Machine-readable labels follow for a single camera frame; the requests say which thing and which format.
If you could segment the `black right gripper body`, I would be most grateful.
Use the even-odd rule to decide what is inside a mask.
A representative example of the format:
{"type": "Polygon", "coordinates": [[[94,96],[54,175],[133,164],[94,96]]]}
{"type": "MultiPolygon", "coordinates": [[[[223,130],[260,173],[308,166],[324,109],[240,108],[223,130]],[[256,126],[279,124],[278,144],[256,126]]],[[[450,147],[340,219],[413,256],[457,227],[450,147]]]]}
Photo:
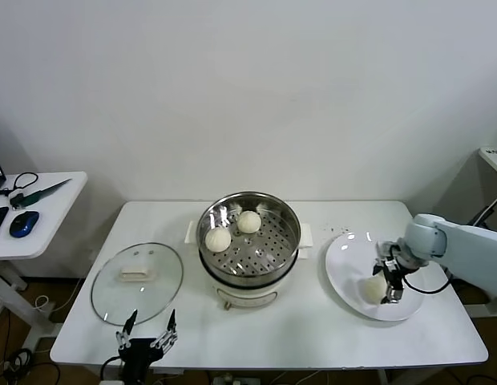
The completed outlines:
{"type": "Polygon", "coordinates": [[[386,264],[386,281],[391,288],[403,287],[404,270],[398,264],[386,264]]]}

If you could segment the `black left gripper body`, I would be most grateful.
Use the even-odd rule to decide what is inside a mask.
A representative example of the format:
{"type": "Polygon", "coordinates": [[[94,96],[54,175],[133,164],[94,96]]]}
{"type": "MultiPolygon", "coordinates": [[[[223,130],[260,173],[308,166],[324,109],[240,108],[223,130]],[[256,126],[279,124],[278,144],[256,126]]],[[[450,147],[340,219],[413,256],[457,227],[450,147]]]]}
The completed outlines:
{"type": "Polygon", "coordinates": [[[153,338],[134,338],[129,347],[118,349],[123,361],[120,379],[127,385],[145,384],[149,367],[164,356],[162,348],[151,346],[153,338]]]}

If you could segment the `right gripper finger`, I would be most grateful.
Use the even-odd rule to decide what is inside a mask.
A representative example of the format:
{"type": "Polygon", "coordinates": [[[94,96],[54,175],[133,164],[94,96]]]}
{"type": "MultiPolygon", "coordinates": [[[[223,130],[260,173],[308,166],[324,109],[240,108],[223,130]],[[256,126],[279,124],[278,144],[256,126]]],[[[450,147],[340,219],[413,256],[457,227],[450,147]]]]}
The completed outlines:
{"type": "Polygon", "coordinates": [[[373,267],[372,275],[382,275],[384,278],[395,278],[397,264],[395,260],[377,260],[373,267]]]}
{"type": "Polygon", "coordinates": [[[402,283],[391,283],[386,284],[384,291],[384,296],[380,301],[381,304],[396,304],[402,299],[402,283]]]}

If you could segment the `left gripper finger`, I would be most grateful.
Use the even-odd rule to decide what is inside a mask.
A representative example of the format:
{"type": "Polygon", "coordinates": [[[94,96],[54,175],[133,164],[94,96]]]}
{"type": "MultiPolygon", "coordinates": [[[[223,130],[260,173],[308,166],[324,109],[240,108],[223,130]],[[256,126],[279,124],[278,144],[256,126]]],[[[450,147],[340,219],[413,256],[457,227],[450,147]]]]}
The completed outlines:
{"type": "Polygon", "coordinates": [[[167,354],[178,339],[176,330],[176,310],[173,310],[168,320],[167,329],[158,338],[150,343],[150,348],[167,354]]]}
{"type": "Polygon", "coordinates": [[[135,321],[137,318],[138,310],[134,310],[131,316],[127,319],[127,321],[123,325],[123,329],[121,332],[116,332],[116,340],[119,345],[119,349],[125,349],[128,348],[131,343],[130,343],[130,335],[132,332],[132,329],[135,325],[135,321]]]}

